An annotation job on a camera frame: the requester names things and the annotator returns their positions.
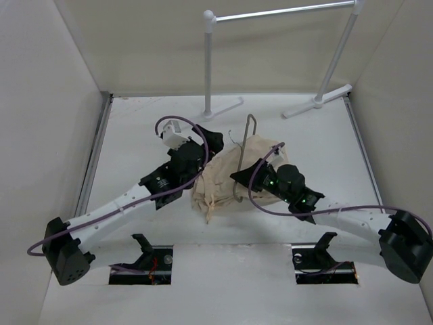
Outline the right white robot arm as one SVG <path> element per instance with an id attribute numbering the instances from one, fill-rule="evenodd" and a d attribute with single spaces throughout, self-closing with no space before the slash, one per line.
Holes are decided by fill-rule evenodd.
<path id="1" fill-rule="evenodd" d="M 266 192 L 287 203 L 298 220 L 333 229 L 316 243 L 293 248 L 294 267 L 307 276 L 327 275 L 346 262 L 360 261 L 418 284 L 432 260 L 432 234 L 411 213 L 344 207 L 308 188 L 304 175 L 289 164 L 274 168 L 258 160 L 230 177 L 255 193 Z"/>

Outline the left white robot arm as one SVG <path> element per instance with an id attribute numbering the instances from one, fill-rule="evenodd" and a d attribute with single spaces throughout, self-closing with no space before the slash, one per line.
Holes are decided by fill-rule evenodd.
<path id="1" fill-rule="evenodd" d="M 131 222 L 133 211 L 143 208 L 154 214 L 180 199 L 184 191 L 192 189 L 207 163 L 224 148 L 222 133 L 194 125 L 193 132 L 203 140 L 198 144 L 183 137 L 174 125 L 174 121 L 169 121 L 160 134 L 168 146 L 168 162 L 112 202 L 80 217 L 68 221 L 56 217 L 47 224 L 41 250 L 59 285 L 70 285 L 91 269 L 106 266 L 102 240 Z"/>

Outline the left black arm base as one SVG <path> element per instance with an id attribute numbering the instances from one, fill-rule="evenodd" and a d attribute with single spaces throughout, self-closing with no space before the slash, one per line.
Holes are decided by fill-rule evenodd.
<path id="1" fill-rule="evenodd" d="M 173 268 L 173 246 L 152 246 L 143 234 L 133 234 L 141 254 L 132 263 L 114 264 L 109 285 L 170 285 Z"/>

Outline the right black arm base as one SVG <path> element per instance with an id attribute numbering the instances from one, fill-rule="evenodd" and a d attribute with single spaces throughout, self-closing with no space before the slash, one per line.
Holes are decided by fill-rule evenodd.
<path id="1" fill-rule="evenodd" d="M 336 261 L 328 248 L 335 232 L 326 232 L 318 242 L 292 245 L 292 263 L 298 285 L 358 284 L 352 261 Z"/>

